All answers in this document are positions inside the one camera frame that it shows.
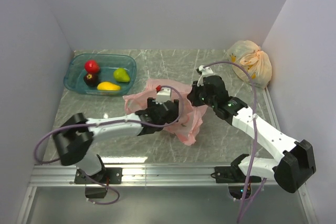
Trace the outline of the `pink plastic bag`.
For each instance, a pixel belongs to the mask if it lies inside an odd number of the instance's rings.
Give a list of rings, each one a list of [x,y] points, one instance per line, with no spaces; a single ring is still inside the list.
[[[169,79],[148,79],[144,90],[140,93],[124,95],[124,110],[126,114],[143,110],[147,107],[147,98],[156,97],[157,86],[172,86],[183,98],[183,113],[179,121],[163,130],[176,135],[176,137],[186,146],[191,146],[196,142],[196,136],[203,123],[202,117],[207,110],[207,106],[193,107],[187,99],[191,92],[191,85]]]

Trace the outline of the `green pear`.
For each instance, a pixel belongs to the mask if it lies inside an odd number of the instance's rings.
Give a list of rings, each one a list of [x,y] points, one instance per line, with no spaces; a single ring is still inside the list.
[[[113,76],[117,82],[128,83],[131,80],[128,72],[124,68],[116,69],[113,73]]]

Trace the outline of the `yellow fruit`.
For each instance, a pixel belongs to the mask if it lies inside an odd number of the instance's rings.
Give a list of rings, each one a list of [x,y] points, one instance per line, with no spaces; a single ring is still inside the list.
[[[97,85],[97,89],[101,91],[120,91],[121,87],[112,82],[101,82]]]

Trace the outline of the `dark purple mangosteen fruit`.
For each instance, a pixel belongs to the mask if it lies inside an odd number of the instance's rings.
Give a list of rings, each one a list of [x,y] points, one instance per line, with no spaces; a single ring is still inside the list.
[[[87,73],[84,77],[83,80],[85,84],[89,87],[96,87],[99,83],[99,76],[96,73]]]

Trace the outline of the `red apple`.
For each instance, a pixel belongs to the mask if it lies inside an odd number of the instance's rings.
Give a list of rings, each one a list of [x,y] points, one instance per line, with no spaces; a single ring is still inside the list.
[[[95,60],[88,60],[85,63],[84,68],[85,68],[87,73],[96,74],[96,73],[99,73],[99,71],[100,71],[100,66],[98,65],[98,63]]]

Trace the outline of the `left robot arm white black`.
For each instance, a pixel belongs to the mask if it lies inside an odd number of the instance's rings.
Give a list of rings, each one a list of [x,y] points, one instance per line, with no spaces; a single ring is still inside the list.
[[[61,165],[75,165],[93,183],[105,180],[108,172],[101,157],[89,150],[93,143],[112,137],[153,134],[178,121],[178,99],[157,103],[154,98],[148,98],[147,105],[144,110],[113,118],[111,121],[88,119],[83,113],[70,117],[60,127],[59,132],[52,134]]]

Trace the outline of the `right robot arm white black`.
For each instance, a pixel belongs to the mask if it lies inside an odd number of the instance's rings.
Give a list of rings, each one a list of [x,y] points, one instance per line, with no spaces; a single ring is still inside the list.
[[[257,139],[271,158],[256,158],[241,154],[229,166],[217,166],[212,176],[217,183],[259,183],[263,178],[274,179],[289,193],[295,193],[315,172],[313,146],[297,141],[267,123],[245,102],[230,96],[220,76],[205,77],[202,84],[194,81],[187,95],[192,106],[207,105],[231,126]]]

